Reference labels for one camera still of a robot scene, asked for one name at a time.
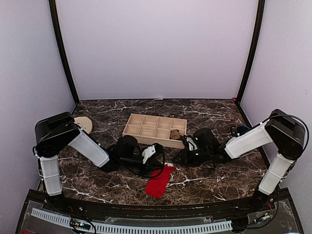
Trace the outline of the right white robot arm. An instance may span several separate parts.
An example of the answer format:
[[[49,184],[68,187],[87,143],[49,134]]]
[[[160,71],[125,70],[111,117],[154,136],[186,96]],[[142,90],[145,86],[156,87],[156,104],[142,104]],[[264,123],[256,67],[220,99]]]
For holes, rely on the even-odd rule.
[[[227,163],[265,145],[275,145],[276,156],[258,185],[258,193],[249,200],[249,208],[258,212],[267,205],[267,196],[273,193],[302,156],[309,138],[310,132],[303,120],[275,109],[268,118],[252,128],[244,131],[236,128],[232,137],[222,143],[209,128],[183,136],[184,149],[177,153],[173,161],[187,166],[198,166],[206,161]]]

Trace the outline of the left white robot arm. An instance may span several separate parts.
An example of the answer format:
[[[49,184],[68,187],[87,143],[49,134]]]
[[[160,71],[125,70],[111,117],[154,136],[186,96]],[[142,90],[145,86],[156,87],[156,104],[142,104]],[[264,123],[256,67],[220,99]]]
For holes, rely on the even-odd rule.
[[[39,174],[50,196],[50,205],[59,213],[69,208],[68,200],[61,196],[59,172],[59,153],[67,146],[107,173],[124,167],[136,176],[156,178],[165,167],[165,161],[157,159],[164,155],[162,145],[154,143],[141,149],[135,137],[125,135],[116,144],[104,148],[75,122],[69,112],[39,121],[35,125],[35,137],[33,154],[39,161]]]

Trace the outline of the beige ribbed sock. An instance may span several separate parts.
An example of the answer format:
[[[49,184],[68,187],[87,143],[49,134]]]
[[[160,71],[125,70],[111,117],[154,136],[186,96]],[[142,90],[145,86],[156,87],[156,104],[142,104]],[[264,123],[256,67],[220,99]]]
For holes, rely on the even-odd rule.
[[[171,140],[182,140],[185,135],[181,133],[178,129],[171,130],[170,139]]]

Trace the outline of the red sock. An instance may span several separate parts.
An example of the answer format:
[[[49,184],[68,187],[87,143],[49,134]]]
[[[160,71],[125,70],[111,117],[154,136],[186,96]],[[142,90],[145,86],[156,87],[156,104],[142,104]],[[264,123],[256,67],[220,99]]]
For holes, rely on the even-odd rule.
[[[156,198],[162,197],[171,177],[171,173],[175,169],[176,167],[172,163],[165,163],[162,173],[158,177],[149,179],[145,187],[146,194]]]

